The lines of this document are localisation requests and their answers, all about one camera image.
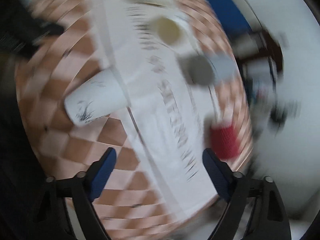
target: white wall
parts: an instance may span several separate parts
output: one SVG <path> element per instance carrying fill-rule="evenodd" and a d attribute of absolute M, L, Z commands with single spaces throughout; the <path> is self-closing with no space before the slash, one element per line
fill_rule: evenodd
<path fill-rule="evenodd" d="M 301 101 L 301 113 L 275 136 L 257 143 L 260 172 L 276 180 L 289 211 L 301 208 L 320 186 L 320 27 L 303 0 L 248 0 L 269 31 L 285 33 L 284 79 L 279 98 Z"/>

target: brown and white checkered cloth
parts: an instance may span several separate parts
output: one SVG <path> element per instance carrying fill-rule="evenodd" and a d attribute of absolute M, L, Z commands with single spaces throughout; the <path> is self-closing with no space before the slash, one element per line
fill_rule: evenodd
<path fill-rule="evenodd" d="M 206 51 L 232 54 L 219 22 L 205 0 L 179 0 L 192 17 L 196 37 Z M 57 179 L 86 171 L 108 147 L 117 162 L 93 206 L 112 239 L 158 239 L 179 225 L 144 173 L 127 134 L 114 114 L 75 127 L 64 110 L 65 96 L 101 70 L 88 0 L 37 0 L 33 15 L 57 21 L 67 30 L 47 39 L 29 62 L 16 68 L 17 99 L 30 144 L 47 175 Z M 249 111 L 240 76 L 215 88 L 221 109 L 234 108 L 234 126 L 242 153 L 251 150 Z"/>

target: white cup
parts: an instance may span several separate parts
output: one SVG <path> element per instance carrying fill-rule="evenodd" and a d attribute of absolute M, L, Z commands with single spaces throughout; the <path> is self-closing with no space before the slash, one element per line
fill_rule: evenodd
<path fill-rule="evenodd" d="M 129 104 L 128 93 L 115 68 L 102 70 L 64 101 L 66 112 L 76 126 L 84 126 Z"/>

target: screw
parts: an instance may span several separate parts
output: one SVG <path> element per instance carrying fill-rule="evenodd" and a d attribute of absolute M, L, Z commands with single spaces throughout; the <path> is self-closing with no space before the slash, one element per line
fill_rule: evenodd
<path fill-rule="evenodd" d="M 238 179 L 240 179 L 240 178 L 243 177 L 243 174 L 242 174 L 241 172 L 239 172 L 239 171 L 235 171 L 235 172 L 233 173 L 233 176 L 236 177 L 236 178 L 238 178 Z"/>
<path fill-rule="evenodd" d="M 77 178 L 83 178 L 84 176 L 86 176 L 86 172 L 85 171 L 79 171 L 78 173 L 77 173 Z"/>
<path fill-rule="evenodd" d="M 270 176 L 265 176 L 264 179 L 269 183 L 273 182 L 273 179 Z"/>
<path fill-rule="evenodd" d="M 53 182 L 54 181 L 54 177 L 53 176 L 47 177 L 47 179 L 45 181 L 48 182 L 48 183 Z"/>

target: table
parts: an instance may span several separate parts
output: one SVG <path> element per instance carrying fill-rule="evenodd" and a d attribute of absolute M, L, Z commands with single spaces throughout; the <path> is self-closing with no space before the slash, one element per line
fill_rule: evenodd
<path fill-rule="evenodd" d="M 205 0 L 178 3 L 191 16 L 203 51 L 232 55 L 228 39 Z M 67 26 L 63 35 L 49 38 L 29 62 L 19 62 L 16 69 L 21 117 L 45 172 L 57 179 L 72 177 L 113 147 L 118 155 L 113 177 L 93 203 L 108 234 L 114 239 L 158 239 L 171 232 L 181 223 L 167 210 L 143 172 L 117 116 L 111 114 L 79 128 L 73 126 L 63 108 L 65 95 L 101 69 L 89 0 L 38 0 L 32 8 L 34 16 Z M 252 148 L 249 109 L 240 75 L 215 90 L 221 110 L 234 109 L 233 125 L 241 154 L 229 165 L 237 170 Z"/>

